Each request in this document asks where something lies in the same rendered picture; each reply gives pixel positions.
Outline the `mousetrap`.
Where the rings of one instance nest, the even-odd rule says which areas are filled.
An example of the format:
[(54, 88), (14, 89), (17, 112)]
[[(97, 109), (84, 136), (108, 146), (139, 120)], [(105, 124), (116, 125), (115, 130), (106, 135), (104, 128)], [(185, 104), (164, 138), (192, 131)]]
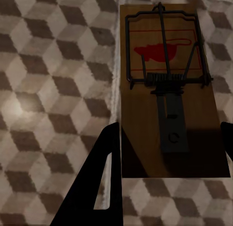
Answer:
[(122, 178), (231, 177), (196, 3), (120, 5)]

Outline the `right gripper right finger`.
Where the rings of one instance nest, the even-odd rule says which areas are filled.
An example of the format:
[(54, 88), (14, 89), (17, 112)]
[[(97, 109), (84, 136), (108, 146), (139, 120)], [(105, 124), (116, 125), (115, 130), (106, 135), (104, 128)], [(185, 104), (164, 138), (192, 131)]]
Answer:
[(225, 150), (233, 161), (233, 123), (222, 122), (220, 128)]

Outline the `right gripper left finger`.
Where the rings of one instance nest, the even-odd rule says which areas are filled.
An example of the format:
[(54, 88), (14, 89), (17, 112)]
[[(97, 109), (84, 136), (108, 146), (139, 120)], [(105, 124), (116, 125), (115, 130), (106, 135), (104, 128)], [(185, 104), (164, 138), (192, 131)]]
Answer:
[[(94, 209), (110, 153), (110, 207)], [(119, 122), (102, 130), (50, 226), (123, 226)]]

